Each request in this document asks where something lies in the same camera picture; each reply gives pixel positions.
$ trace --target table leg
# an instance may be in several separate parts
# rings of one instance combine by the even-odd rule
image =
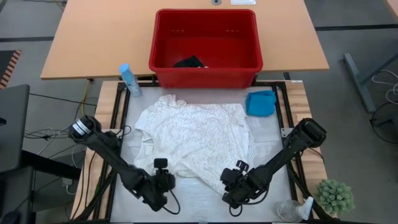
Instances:
[[[53,161],[28,151],[22,151],[21,166],[31,166],[37,171],[65,177],[72,180],[79,180],[81,170],[79,168],[66,165],[62,162]]]

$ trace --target blue spray bottle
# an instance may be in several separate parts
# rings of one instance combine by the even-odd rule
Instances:
[[[122,74],[122,79],[125,82],[127,88],[133,96],[141,96],[141,89],[139,88],[137,79],[129,69],[129,64],[122,64],[119,68],[119,72]]]

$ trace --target red plastic basket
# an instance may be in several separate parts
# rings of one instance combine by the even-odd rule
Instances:
[[[173,68],[196,56],[208,68]],[[248,9],[162,9],[149,68],[164,88],[247,88],[262,68],[256,16]]]

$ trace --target blue towel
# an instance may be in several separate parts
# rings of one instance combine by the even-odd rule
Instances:
[[[249,93],[246,98],[246,113],[251,116],[274,114],[276,97],[271,90]]]

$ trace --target white lace fabric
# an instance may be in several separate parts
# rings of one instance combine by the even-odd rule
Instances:
[[[143,135],[134,165],[154,174],[154,159],[167,158],[172,174],[199,177],[222,195],[224,168],[238,160],[253,167],[256,146],[245,118],[238,103],[186,104],[161,96],[136,123]]]

